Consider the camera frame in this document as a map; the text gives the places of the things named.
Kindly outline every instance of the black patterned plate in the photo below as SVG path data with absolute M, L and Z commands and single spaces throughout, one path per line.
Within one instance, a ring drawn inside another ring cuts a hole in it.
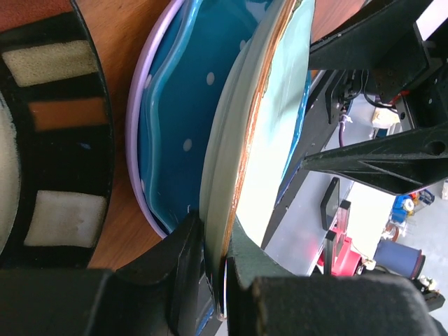
M 113 126 L 70 0 L 0 0 L 0 267 L 86 267 L 106 216 Z

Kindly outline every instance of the wooden table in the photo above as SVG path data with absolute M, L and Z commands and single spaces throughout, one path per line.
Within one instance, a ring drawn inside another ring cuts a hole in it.
M 106 224 L 90 263 L 112 270 L 160 241 L 132 192 L 125 160 L 125 113 L 140 50 L 169 0 L 78 0 L 106 74 L 115 120 L 115 180 Z M 313 37 L 319 39 L 350 18 L 364 0 L 316 0 Z

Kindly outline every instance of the orange stripe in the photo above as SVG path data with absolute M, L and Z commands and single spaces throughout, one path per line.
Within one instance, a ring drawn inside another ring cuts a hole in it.
M 28 105 L 36 131 L 98 126 L 108 122 L 102 98 L 73 101 L 35 101 Z

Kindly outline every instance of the plate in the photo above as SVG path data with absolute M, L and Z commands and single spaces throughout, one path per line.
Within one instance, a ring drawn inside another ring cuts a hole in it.
M 150 210 L 170 232 L 190 209 L 199 208 L 205 151 L 219 97 L 240 48 L 268 4 L 186 1 L 176 42 L 143 94 L 141 114 L 148 118 L 152 152 L 140 174 Z
M 221 314 L 233 222 L 238 216 L 260 245 L 275 205 L 307 77 L 313 14 L 314 0 L 275 0 L 253 35 L 234 86 L 209 207 L 201 218 L 207 276 Z
M 311 72 L 308 71 L 307 81 L 305 83 L 305 89 L 303 90 L 302 101 L 300 102 L 299 111 L 297 113 L 297 118 L 295 120 L 293 142 L 291 143 L 291 147 L 289 149 L 289 154 L 288 154 L 288 159 L 286 159 L 286 164 L 285 164 L 285 167 L 283 168 L 283 174 L 281 175 L 282 180 L 285 178 L 285 174 L 289 168 L 291 159 L 293 158 L 294 151 L 297 148 L 297 145 L 299 144 L 300 135 L 302 133 L 303 122 L 305 120 L 305 112 L 307 110 L 307 102 L 308 102 L 309 91 L 311 90 L 311 84 L 312 84 L 312 75 L 311 75 Z
M 140 140 L 141 145 L 138 146 L 139 116 L 144 88 L 149 85 L 151 77 L 158 70 L 158 66 L 160 66 L 160 60 L 166 57 L 167 52 L 171 49 L 176 38 L 181 20 L 179 9 L 182 4 L 183 0 L 171 1 L 154 24 L 137 61 L 127 101 L 125 141 L 129 178 L 141 211 L 148 223 L 161 238 L 165 238 L 167 233 L 158 225 L 156 219 L 149 211 L 143 194 L 144 183 L 140 179 L 137 148 L 140 147 L 144 151 L 145 144 L 148 142 L 145 139 Z
M 239 74 L 241 73 L 244 60 L 247 56 L 247 51 L 251 40 L 249 40 L 238 54 L 229 76 L 225 81 L 223 91 L 221 93 L 218 106 L 216 107 L 213 125 L 211 126 L 209 143 L 207 145 L 206 156 L 204 159 L 204 170 L 202 171 L 202 180 L 200 188 L 200 203 L 199 203 L 199 217 L 207 218 L 209 209 L 209 200 L 211 193 L 211 186 L 216 168 L 216 160 L 218 158 L 218 147 L 223 138 L 223 125 L 229 114 L 230 102 L 233 98 L 234 87 L 237 83 Z
M 86 267 L 114 146 L 104 75 L 74 2 L 1 2 L 0 79 L 0 266 Z

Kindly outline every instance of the black machine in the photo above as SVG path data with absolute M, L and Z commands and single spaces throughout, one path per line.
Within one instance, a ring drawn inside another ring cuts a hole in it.
M 302 163 L 262 246 L 310 170 L 393 194 L 448 177 L 448 20 L 427 41 L 415 24 L 430 3 L 373 0 L 311 46 L 309 68 L 321 72 L 290 167 Z M 368 94 L 381 99 L 373 104 L 397 111 L 405 132 L 320 153 L 341 111 Z M 173 234 L 115 273 L 0 271 L 0 335 L 194 335 L 197 310 L 203 311 L 197 306 L 202 244 L 203 223 L 191 212 Z M 230 335 L 441 335 L 427 313 L 440 306 L 436 299 L 390 274 L 294 276 L 234 224 L 227 256 Z

